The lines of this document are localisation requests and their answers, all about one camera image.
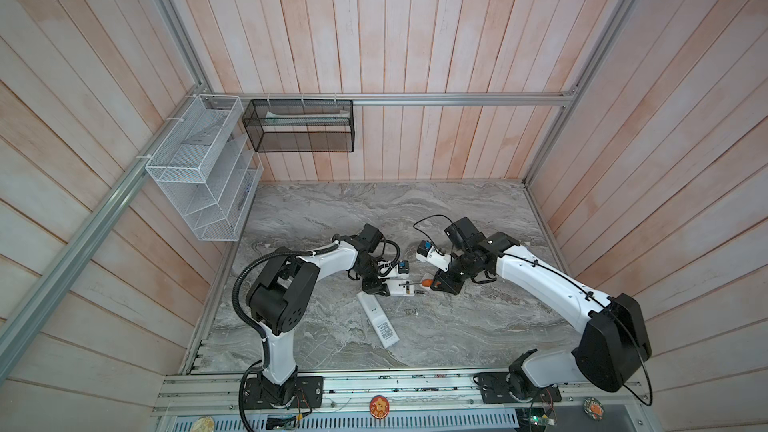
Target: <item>wire shelf organizer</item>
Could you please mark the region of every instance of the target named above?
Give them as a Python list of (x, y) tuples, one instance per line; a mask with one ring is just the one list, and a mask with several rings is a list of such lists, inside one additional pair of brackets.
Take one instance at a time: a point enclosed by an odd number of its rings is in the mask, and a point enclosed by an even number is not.
[(199, 240), (238, 239), (264, 171), (246, 134), (230, 139), (242, 115), (239, 97), (196, 97), (147, 164)]

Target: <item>orange badge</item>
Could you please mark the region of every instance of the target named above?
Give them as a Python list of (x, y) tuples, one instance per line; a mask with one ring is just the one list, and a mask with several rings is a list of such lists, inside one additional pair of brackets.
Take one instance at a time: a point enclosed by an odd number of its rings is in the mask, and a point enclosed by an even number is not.
[(377, 419), (383, 419), (389, 414), (389, 400), (383, 395), (377, 395), (371, 399), (371, 415)]
[(594, 397), (587, 397), (584, 399), (584, 412), (586, 412), (592, 420), (602, 420), (603, 415), (605, 414), (605, 409), (603, 409), (600, 400)]

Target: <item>black mesh basket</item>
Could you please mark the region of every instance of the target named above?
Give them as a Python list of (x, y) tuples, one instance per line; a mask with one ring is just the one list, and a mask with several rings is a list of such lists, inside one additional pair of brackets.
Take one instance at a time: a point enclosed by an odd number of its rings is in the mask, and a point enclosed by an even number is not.
[(351, 100), (254, 99), (243, 125), (257, 152), (354, 152)]

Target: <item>gray marble surface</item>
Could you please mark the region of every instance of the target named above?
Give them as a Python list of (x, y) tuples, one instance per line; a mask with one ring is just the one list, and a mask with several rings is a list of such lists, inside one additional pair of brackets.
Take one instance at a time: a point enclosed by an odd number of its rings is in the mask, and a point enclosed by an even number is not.
[[(197, 372), (243, 370), (261, 356), (256, 332), (232, 310), (232, 283), (256, 257), (285, 245), (308, 249), (335, 233), (359, 232), (368, 222), (397, 242), (410, 261), (411, 277), (431, 274), (414, 259), (424, 236), (412, 224), (442, 213), (467, 216), (486, 235), (505, 232), (553, 263), (542, 231), (516, 182), (408, 182), (264, 185), (256, 191), (213, 327), (200, 349)], [(421, 224), (438, 245), (450, 249), (444, 218)], [(243, 295), (254, 277), (243, 286)], [(416, 297), (378, 297), (400, 341), (384, 349), (357, 301), (360, 282), (345, 273), (317, 283), (296, 328), (299, 369), (507, 367), (536, 347), (575, 346), (578, 335), (549, 307), (506, 281), (467, 282), (460, 295), (427, 292)]]

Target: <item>wooden wall panel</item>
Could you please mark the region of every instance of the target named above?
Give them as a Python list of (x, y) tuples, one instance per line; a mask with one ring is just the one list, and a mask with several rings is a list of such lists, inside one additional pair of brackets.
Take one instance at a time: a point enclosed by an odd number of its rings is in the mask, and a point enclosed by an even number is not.
[[(0, 14), (4, 322), (193, 78), (154, 0), (0, 0)], [(0, 387), (0, 428), (142, 428), (220, 260), (148, 184)]]
[(532, 183), (571, 273), (642, 306), (666, 430), (768, 425), (767, 4), (640, 0)]
[[(311, 93), (568, 90), (617, 0), (174, 1), (217, 92)], [(353, 153), (263, 160), (277, 181), (521, 178), (555, 113), (365, 107)]]

